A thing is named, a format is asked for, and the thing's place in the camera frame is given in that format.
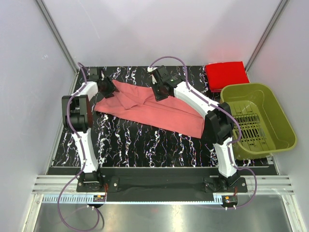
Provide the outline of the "pink t shirt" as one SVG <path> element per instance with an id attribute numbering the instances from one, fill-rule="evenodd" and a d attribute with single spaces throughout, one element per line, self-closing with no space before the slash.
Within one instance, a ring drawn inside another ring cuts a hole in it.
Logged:
<path id="1" fill-rule="evenodd" d="M 156 101 L 150 87 L 113 80 L 118 91 L 99 101 L 94 110 L 200 139 L 204 118 L 184 101 L 168 97 Z"/>

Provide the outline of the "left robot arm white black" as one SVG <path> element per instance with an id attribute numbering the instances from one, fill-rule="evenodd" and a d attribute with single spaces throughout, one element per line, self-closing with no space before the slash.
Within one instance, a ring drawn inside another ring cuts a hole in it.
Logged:
<path id="1" fill-rule="evenodd" d="M 90 100 L 98 93 L 104 98 L 112 97 L 118 89 L 101 68 L 87 68 L 81 63 L 78 66 L 84 82 L 74 93 L 62 97 L 62 120 L 64 127 L 72 134 L 80 158 L 81 168 L 75 175 L 77 191 L 99 192 L 105 190 L 107 184 L 93 149 Z"/>

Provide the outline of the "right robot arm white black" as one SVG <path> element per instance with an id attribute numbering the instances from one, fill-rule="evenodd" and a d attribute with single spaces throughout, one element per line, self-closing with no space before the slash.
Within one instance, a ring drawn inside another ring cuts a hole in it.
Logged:
<path id="1" fill-rule="evenodd" d="M 231 191 L 236 187 L 240 175 L 234 160 L 232 141 L 235 120 L 227 103 L 217 103 L 198 92 L 188 83 L 187 77 L 172 76 L 165 66 L 149 67 L 152 77 L 151 88 L 157 101 L 175 97 L 204 119 L 204 129 L 216 152 L 219 177 L 205 183 L 211 191 Z"/>

